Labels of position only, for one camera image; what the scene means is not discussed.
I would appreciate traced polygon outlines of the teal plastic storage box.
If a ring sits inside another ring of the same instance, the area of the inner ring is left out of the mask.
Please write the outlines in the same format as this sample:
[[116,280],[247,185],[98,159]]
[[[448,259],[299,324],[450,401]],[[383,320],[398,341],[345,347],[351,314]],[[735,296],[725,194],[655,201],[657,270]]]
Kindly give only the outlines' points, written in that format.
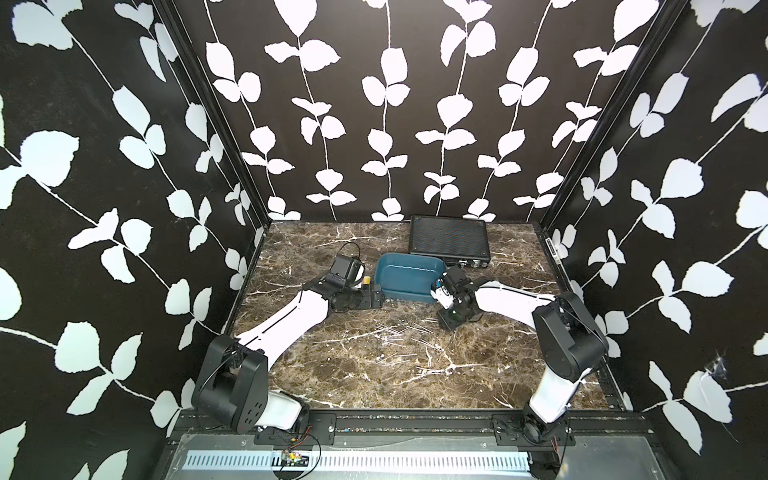
[[385,298],[434,303],[432,285],[445,272],[445,263],[436,257],[386,253],[377,262],[374,283]]

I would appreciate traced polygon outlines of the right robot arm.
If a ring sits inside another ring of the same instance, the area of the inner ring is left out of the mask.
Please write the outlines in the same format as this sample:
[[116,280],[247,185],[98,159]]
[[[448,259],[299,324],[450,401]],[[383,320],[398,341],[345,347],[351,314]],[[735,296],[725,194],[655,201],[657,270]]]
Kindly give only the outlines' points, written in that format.
[[517,429],[533,445],[551,441],[580,382],[608,351],[605,334],[573,292],[535,294],[495,280],[471,280],[459,267],[444,272],[430,294],[440,305],[440,326],[452,331],[484,313],[531,327],[545,370],[524,407]]

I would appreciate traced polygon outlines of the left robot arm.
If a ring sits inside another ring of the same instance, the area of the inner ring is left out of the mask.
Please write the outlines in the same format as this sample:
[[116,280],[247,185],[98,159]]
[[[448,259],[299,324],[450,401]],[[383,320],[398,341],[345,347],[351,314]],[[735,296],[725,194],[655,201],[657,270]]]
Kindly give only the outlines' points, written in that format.
[[269,372],[280,356],[332,313],[378,309],[384,295],[373,282],[335,284],[317,278],[283,308],[237,337],[220,335],[208,346],[192,396],[195,416],[237,434],[261,428],[304,428],[307,407],[272,391]]

